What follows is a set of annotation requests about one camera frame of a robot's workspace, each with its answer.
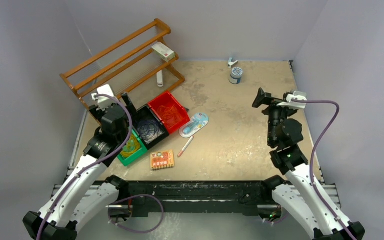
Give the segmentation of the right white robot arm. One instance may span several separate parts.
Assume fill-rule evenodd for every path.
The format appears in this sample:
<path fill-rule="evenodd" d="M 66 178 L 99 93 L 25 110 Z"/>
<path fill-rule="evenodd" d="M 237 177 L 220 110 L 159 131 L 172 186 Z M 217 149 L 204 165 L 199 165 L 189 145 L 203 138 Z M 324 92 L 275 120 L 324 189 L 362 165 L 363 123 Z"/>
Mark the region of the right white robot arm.
<path fill-rule="evenodd" d="M 366 233 L 363 225 L 342 212 L 314 175 L 316 151 L 307 159 L 299 147 L 303 125 L 292 116 L 309 103 L 304 92 L 286 92 L 276 98 L 258 89 L 252 107 L 266 106 L 262 114 L 268 116 L 270 158 L 282 174 L 263 181 L 260 196 L 286 210 L 312 240 L 361 240 Z"/>

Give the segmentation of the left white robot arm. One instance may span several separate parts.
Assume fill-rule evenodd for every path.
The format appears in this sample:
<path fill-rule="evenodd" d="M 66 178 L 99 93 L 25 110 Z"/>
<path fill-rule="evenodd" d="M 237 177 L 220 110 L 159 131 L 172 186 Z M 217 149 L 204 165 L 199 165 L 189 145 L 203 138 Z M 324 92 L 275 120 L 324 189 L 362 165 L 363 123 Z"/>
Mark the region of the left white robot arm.
<path fill-rule="evenodd" d="M 85 196 L 133 133 L 132 116 L 117 97 L 108 93 L 96 93 L 93 97 L 98 103 L 95 109 L 101 114 L 98 118 L 101 126 L 57 193 L 39 211 L 29 211 L 22 220 L 34 240 L 75 240 L 101 209 L 113 202 L 122 205 L 129 199 L 129 191 L 121 186 L 118 177 L 111 177 L 97 193 Z"/>

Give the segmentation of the black plastic bin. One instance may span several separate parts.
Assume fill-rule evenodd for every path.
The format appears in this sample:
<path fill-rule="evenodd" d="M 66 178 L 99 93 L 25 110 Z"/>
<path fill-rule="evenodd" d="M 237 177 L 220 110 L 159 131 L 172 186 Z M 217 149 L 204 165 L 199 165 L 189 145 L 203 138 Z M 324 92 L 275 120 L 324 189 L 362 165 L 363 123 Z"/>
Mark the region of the black plastic bin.
<path fill-rule="evenodd" d="M 134 123 L 138 135 L 145 147 L 150 150 L 169 136 L 169 132 L 154 111 L 144 105 L 137 111 L 137 123 Z"/>

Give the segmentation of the green plastic bin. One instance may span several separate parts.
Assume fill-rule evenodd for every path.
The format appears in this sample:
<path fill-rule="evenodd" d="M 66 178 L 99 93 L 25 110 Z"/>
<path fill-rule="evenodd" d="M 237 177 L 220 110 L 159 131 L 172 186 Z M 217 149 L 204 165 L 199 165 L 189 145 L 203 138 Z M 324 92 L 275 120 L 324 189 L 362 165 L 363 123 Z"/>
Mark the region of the green plastic bin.
<path fill-rule="evenodd" d="M 145 154 L 148 149 L 145 147 L 141 137 L 135 129 L 132 130 L 130 139 L 126 145 L 122 148 L 121 152 L 117 156 L 118 160 L 125 167 L 132 164 L 136 159 Z"/>

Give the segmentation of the red plastic bin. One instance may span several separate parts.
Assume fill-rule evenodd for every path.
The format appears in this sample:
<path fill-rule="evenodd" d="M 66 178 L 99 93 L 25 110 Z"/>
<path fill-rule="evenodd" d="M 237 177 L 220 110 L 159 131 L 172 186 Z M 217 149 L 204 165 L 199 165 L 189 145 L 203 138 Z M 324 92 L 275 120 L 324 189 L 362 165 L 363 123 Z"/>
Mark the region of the red plastic bin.
<path fill-rule="evenodd" d="M 173 134 L 190 121 L 190 117 L 184 110 L 184 107 L 169 91 L 164 91 L 149 101 L 147 105 L 162 120 L 169 134 Z"/>

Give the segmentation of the white stapler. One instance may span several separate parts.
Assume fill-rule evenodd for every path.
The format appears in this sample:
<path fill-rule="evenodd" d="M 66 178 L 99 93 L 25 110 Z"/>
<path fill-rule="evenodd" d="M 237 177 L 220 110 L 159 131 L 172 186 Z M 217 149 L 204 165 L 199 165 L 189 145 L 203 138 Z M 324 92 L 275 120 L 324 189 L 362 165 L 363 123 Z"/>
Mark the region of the white stapler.
<path fill-rule="evenodd" d="M 163 71 L 160 70 L 156 74 L 156 83 L 157 86 L 162 88 L 164 86 L 164 77 L 163 77 Z"/>

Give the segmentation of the wooden shelf rack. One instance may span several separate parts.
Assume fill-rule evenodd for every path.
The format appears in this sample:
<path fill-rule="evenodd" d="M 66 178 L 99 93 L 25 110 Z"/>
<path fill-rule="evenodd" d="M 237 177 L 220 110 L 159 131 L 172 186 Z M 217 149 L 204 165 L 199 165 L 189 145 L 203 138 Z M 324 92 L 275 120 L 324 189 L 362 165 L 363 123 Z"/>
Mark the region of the wooden shelf rack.
<path fill-rule="evenodd" d="M 72 78 L 75 75 L 83 70 L 86 70 L 91 65 L 97 64 L 105 57 L 109 57 L 111 54 L 115 54 L 116 51 L 121 47 L 131 43 L 138 37 L 143 36 L 144 33 L 150 30 L 156 30 L 156 33 L 147 37 L 143 43 L 131 47 L 127 53 L 117 53 L 115 60 L 101 67 L 101 69 L 97 70 L 96 72 L 81 78 L 79 83 L 74 83 Z M 152 22 L 117 41 L 103 51 L 93 55 L 91 58 L 82 62 L 78 66 L 68 70 L 65 73 L 61 73 L 59 76 L 69 87 L 75 97 L 80 101 L 80 103 L 85 107 L 85 109 L 88 110 L 89 107 L 94 104 L 93 100 L 91 99 L 91 94 L 96 93 L 99 87 L 105 84 L 109 84 L 110 81 L 112 81 L 115 77 L 136 66 L 139 62 L 153 54 L 154 50 L 152 49 L 152 46 L 154 44 L 163 44 L 167 46 L 165 36 L 170 35 L 171 33 L 172 30 L 168 24 L 159 18 L 155 18 Z M 167 70 L 177 78 L 177 81 L 167 87 L 168 91 L 174 90 L 186 80 L 184 75 L 176 70 L 173 65 L 173 63 L 178 59 L 179 55 L 175 53 L 174 57 L 170 58 L 169 60 L 160 60 L 160 62 L 155 67 L 152 67 L 150 70 L 148 70 L 144 76 L 140 76 L 138 79 L 133 80 L 133 82 L 128 83 L 127 86 L 122 86 L 121 90 L 117 93 L 117 97 L 120 97 L 122 92 L 131 92 L 153 76 L 156 76 L 158 72 L 163 70 Z"/>

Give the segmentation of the orange snack packet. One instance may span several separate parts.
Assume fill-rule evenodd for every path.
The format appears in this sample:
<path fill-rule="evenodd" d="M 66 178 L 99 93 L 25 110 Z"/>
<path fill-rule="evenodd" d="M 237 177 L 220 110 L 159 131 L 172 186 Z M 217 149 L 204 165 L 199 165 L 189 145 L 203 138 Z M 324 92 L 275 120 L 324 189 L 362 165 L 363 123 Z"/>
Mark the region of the orange snack packet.
<path fill-rule="evenodd" d="M 175 156 L 172 150 L 151 152 L 149 160 L 152 171 L 173 168 L 175 166 Z"/>

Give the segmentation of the white orange pen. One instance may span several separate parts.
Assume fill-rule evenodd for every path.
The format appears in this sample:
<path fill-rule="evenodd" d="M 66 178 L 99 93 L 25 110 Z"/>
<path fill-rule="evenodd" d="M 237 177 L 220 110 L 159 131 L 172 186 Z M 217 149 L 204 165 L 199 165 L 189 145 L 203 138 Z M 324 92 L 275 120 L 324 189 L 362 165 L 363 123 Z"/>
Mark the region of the white orange pen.
<path fill-rule="evenodd" d="M 179 153 L 177 154 L 177 157 L 180 158 L 183 153 L 186 151 L 186 149 L 188 148 L 188 146 L 191 144 L 191 142 L 194 140 L 194 136 L 191 136 L 188 141 L 186 142 L 186 144 L 184 145 L 184 147 L 179 151 Z"/>

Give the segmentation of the blue toothbrush blister pack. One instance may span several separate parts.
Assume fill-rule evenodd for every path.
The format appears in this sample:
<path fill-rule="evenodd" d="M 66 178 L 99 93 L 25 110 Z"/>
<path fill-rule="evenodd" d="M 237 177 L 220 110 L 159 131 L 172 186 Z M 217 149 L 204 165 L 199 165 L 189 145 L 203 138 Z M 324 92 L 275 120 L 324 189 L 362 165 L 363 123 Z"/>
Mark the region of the blue toothbrush blister pack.
<path fill-rule="evenodd" d="M 197 112 L 189 122 L 179 129 L 179 135 L 183 138 L 190 138 L 209 123 L 209 116 L 203 112 Z"/>

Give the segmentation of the white red carton box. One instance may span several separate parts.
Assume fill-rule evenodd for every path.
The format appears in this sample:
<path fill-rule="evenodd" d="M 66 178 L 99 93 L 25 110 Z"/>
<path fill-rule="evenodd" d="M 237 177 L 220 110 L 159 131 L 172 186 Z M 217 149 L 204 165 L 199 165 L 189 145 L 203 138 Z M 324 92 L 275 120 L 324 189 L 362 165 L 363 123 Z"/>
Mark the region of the white red carton box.
<path fill-rule="evenodd" d="M 152 51 L 159 55 L 165 62 L 170 62 L 176 57 L 176 53 L 162 42 L 157 42 L 151 47 Z"/>

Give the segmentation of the blue lidded jar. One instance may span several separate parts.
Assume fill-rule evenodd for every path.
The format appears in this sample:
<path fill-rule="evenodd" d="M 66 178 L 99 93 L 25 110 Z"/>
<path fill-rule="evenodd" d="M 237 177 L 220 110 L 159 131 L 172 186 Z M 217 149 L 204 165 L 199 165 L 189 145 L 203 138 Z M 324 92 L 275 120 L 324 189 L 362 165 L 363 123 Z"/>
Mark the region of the blue lidded jar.
<path fill-rule="evenodd" d="M 243 77 L 243 69 L 240 67 L 233 67 L 230 72 L 229 82 L 231 84 L 237 85 L 241 82 Z"/>

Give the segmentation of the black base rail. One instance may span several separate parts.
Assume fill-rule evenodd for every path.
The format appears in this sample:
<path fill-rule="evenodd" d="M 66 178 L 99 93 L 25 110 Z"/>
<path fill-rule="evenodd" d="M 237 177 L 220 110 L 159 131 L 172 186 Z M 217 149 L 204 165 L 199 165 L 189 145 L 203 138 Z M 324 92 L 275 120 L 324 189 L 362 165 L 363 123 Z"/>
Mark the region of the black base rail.
<path fill-rule="evenodd" d="M 262 181 L 136 181 L 122 196 L 156 197 L 165 213 L 268 216 L 278 208 Z"/>

